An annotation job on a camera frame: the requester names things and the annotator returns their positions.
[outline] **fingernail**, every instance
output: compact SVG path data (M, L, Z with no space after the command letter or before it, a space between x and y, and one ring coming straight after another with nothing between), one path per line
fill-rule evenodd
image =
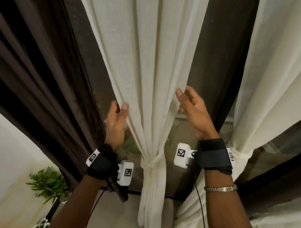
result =
M127 110L129 108L129 104L125 102L122 104L121 108Z
M175 94L177 96L181 96L183 94L182 90L180 88L177 88L177 90L175 91Z

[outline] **bracelet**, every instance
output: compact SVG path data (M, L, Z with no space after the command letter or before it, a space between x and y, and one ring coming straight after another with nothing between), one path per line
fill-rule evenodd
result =
M222 188L207 188L204 187L204 190L206 192L230 192L230 191L234 191L237 190L237 185L235 184L234 186L231 187L222 187Z

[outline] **person's left arm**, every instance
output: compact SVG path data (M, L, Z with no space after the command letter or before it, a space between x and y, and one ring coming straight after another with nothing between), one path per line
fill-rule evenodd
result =
M110 145L114 152L121 147L124 141L124 122L128 109L127 103L122 105L121 110L116 101L111 103L107 116L107 134L104 143ZM87 225L99 189L108 185L105 181L107 177L104 177L103 174L98 176L95 170L87 173L91 173L93 177L89 175L83 177L70 199L50 224L50 228L84 228Z

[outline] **wrist-mounted device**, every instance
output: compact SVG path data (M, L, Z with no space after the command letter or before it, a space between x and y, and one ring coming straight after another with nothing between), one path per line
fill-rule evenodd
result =
M134 163L121 161L117 163L115 154L110 145L104 144L101 152L97 149L88 157L87 174L100 180L107 180L114 172L118 172L117 183L121 186L129 186L132 180Z
M195 159L204 170L218 170L232 174L233 157L222 139L200 141L198 150L191 150L188 144L179 143L174 158L174 165L187 168L189 158Z

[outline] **dark brown curtain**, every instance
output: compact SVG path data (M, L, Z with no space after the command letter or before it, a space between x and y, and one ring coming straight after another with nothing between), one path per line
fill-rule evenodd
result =
M64 3L1 1L0 11L0 113L73 190L105 131Z

